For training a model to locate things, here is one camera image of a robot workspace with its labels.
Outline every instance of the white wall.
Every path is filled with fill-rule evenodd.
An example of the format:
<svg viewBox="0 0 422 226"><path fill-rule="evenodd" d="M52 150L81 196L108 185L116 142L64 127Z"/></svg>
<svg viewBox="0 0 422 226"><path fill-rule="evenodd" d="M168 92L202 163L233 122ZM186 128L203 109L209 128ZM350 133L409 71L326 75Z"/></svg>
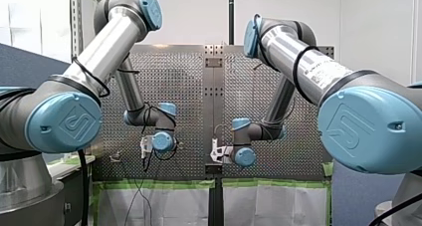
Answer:
<svg viewBox="0 0 422 226"><path fill-rule="evenodd" d="M341 0L340 61L412 82L414 0Z"/></svg>
<svg viewBox="0 0 422 226"><path fill-rule="evenodd" d="M228 0L159 0L163 27L142 44L220 44L228 42ZM309 24L320 45L339 47L340 0L235 0L235 44L256 13Z"/></svg>
<svg viewBox="0 0 422 226"><path fill-rule="evenodd" d="M307 23L319 45L339 48L340 0L235 0L236 44L243 44L246 25L256 13Z"/></svg>

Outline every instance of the black cable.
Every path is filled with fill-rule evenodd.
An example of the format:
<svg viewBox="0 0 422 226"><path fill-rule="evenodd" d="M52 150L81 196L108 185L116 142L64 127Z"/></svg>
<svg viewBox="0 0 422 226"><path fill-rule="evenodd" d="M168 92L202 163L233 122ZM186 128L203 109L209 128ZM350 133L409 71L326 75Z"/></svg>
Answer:
<svg viewBox="0 0 422 226"><path fill-rule="evenodd" d="M90 183L88 177L88 166L87 161L85 160L85 153L82 149L78 150L78 155L81 161L82 169L82 185L83 185L83 194L84 194L84 204L82 210L82 226L88 226L88 213L90 209Z"/></svg>
<svg viewBox="0 0 422 226"><path fill-rule="evenodd" d="M301 58L304 56L304 54L309 50L319 51L319 48L316 47L316 46L307 46L306 48L304 48L302 51L299 52L298 56L295 59L295 63L293 64L293 82L294 82L295 87L298 90L299 94L301 94L302 98L304 98L307 102L312 104L313 102L311 102L311 100L308 98L308 96L304 93L301 86L299 85L299 80L298 80L299 62L301 61Z"/></svg>
<svg viewBox="0 0 422 226"><path fill-rule="evenodd" d="M102 80L100 80L99 78L97 78L96 76L94 76L94 74L93 73L91 73L83 64L81 64L81 62L79 62L79 60L78 60L78 58L77 57L72 57L72 61L75 63L75 64L77 64L80 68L81 68L81 70L85 73L85 74L87 74L87 75L89 75L91 78L93 78L97 83L99 83L99 85L101 85L102 86L102 88L105 90L105 94L103 94L103 95L99 95L99 98L105 98L105 97L108 97L109 96L109 94L110 94L110 90L109 90L109 88L106 86L106 84L105 83L103 83L103 81Z"/></svg>
<svg viewBox="0 0 422 226"><path fill-rule="evenodd" d="M143 161L142 161L142 170L143 170L143 172L145 172L146 173L146 171L148 171L148 169L149 169L149 165L151 164L151 158L152 158L152 153L150 153L149 154L149 157L148 157L148 163L146 164L146 167L145 167L145 158L143 159Z"/></svg>
<svg viewBox="0 0 422 226"><path fill-rule="evenodd" d="M129 179L129 176L128 176L128 173L127 173L127 171L126 171L126 167L124 166L124 162L123 162L123 161L121 162L121 166L122 166L122 168L123 168L124 174L126 175L126 178L127 178L127 179ZM140 194L140 196L141 196L141 197L142 197L142 198L146 201L146 203L148 204L148 208L149 208L149 225L150 225L150 226L152 226L152 207L151 207L151 203L149 202L148 198L146 198L146 197L145 197L145 195L143 195L143 193L142 193L142 191L141 191L141 188L142 188L142 185L143 185L143 182L144 182L145 178L146 178L146 171L144 171L144 175L143 175L143 177L142 177L142 179L141 179L141 181L140 181L140 185L137 185L136 179L133 179L133 182L134 182L134 184L136 185L137 190L136 190L136 192L134 193L133 198L132 198L132 199L131 199L131 201L130 201L129 208L127 209L127 212L126 212L126 217L125 217L125 219L124 219L124 226L126 226L126 224L127 224L127 220L128 220L129 214L130 214L130 210L131 210L131 208L132 208L132 206L133 206L133 202L134 202L134 200L136 199L136 195L137 195L137 194Z"/></svg>
<svg viewBox="0 0 422 226"><path fill-rule="evenodd" d="M266 56L266 55L265 55L265 53L264 53L264 46L263 46L263 44L262 44L262 42L261 42L261 37L262 37L262 36L260 35L260 30L258 29L258 22L257 22L257 19L258 19L258 18L261 18L261 16L260 16L259 14L255 14L255 16L254 16L255 34L257 35L257 39L258 39L258 46L260 47L261 54L262 54L262 56L263 56L263 58L264 58L264 61L266 62L265 64L266 64L268 67L272 68L273 70L275 70L275 71L279 72L279 70L278 70L278 69L274 68L274 67L273 67L273 65L271 65L271 64L270 64L270 61L268 61L267 56Z"/></svg>
<svg viewBox="0 0 422 226"><path fill-rule="evenodd" d="M382 223L382 220L384 220L385 218L387 218L388 216L418 202L422 200L422 193L418 194L416 196L414 196L413 198L410 198L402 203L400 203L399 205L396 205L395 207L387 210L385 213L379 215L378 217L376 217L370 224L369 226L378 226Z"/></svg>
<svg viewBox="0 0 422 226"><path fill-rule="evenodd" d="M172 157L174 157L174 155L176 154L176 151L177 151L177 145L176 145L176 147L174 148L174 150L171 152L171 155L170 156L168 156L167 158L162 158L161 156L159 156L158 155L158 152L154 149L153 150L154 151L154 155L155 155L155 157L157 158L157 159L159 159L159 160L163 160L163 161L166 161L166 160L170 160Z"/></svg>
<svg viewBox="0 0 422 226"><path fill-rule="evenodd" d="M123 70L123 69L117 69L117 71L118 72L121 72L121 73L125 73L125 74L139 74L140 73L140 71L138 71L138 70Z"/></svg>

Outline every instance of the silver robot arm segment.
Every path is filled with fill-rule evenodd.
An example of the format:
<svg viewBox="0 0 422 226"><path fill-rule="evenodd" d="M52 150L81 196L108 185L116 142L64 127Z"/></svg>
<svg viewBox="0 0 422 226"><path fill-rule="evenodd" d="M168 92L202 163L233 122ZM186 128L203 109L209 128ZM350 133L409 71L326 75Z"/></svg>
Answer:
<svg viewBox="0 0 422 226"><path fill-rule="evenodd" d="M419 86L403 87L370 70L352 71L310 47L315 44L304 39L310 35L302 23L255 18L247 27L245 55L281 72L319 107L321 141L343 165L380 174L421 168Z"/></svg>

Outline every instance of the perforated metal panel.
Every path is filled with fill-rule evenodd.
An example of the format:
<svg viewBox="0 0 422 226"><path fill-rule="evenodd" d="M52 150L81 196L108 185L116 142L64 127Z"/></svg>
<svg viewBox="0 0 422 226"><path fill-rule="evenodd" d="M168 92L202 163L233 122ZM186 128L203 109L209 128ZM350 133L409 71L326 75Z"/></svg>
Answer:
<svg viewBox="0 0 422 226"><path fill-rule="evenodd" d="M333 57L333 47L320 47ZM264 116L281 74L269 67L254 67L261 62L244 57L239 47L225 49L224 122L231 125L236 117L259 121ZM224 177L270 177L304 180L323 179L322 163L330 160L319 140L317 107L296 94L295 109L286 121L287 136L283 140L254 141L257 153L254 166L241 169L224 165ZM226 127L224 143L231 143L232 133Z"/></svg>
<svg viewBox="0 0 422 226"><path fill-rule="evenodd" d="M320 49L333 57L332 47ZM205 66L204 51L204 46L135 46L131 51L133 67L140 70L137 80L144 99L153 105L159 102L177 105L176 137L183 142L169 161L152 157L148 178L205 178L205 162L210 158L211 150L211 140L205 139L211 138L213 127L221 123L219 118L226 125L241 116L258 121L270 103L280 74L266 66L254 71L260 61L245 58L242 47L233 46L224 47L224 66L211 70ZM218 98L215 93L212 97L214 105L209 101L210 86L219 93ZM142 127L123 123L125 108L115 80L109 87L111 96L103 100L105 118L101 139L93 147L93 153L99 159L94 178L140 178L143 176L139 148ZM215 104L220 99L223 101L221 107ZM253 143L258 155L255 166L240 171L235 165L225 165L224 176L323 179L321 164L330 161L330 156L319 141L317 108L296 96L295 111L286 124L285 139ZM152 133L153 128L148 127L145 134ZM231 132L226 127L223 143L230 142ZM118 151L122 163L111 163L109 156Z"/></svg>
<svg viewBox="0 0 422 226"><path fill-rule="evenodd" d="M161 179L203 179L203 49L202 46L156 48L135 46L130 54L133 67L140 70L137 81L144 100L152 105L171 102L177 105L176 137L183 142L168 161L152 157L147 177ZM142 127L123 123L125 110L115 80L111 95L103 100L104 127L96 154L95 180L142 177L139 142ZM145 134L152 134L148 127ZM111 163L109 156L120 151L122 163Z"/></svg>

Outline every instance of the green tape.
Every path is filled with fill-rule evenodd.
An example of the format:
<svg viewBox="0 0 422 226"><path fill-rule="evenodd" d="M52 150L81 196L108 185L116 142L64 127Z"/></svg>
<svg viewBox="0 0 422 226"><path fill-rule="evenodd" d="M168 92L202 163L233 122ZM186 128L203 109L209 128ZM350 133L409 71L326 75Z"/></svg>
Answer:
<svg viewBox="0 0 422 226"><path fill-rule="evenodd" d="M329 181L296 181L284 179L223 179L223 187L256 187L258 185L284 186L296 188L328 188Z"/></svg>
<svg viewBox="0 0 422 226"><path fill-rule="evenodd" d="M101 190L135 189L137 186L147 189L208 189L215 187L214 180L161 181L145 179L142 182L139 179L125 179L121 181L94 182L94 185L99 186Z"/></svg>
<svg viewBox="0 0 422 226"><path fill-rule="evenodd" d="M323 173L325 177L331 177L332 176L332 169L334 168L333 162L325 162L322 164L323 167Z"/></svg>

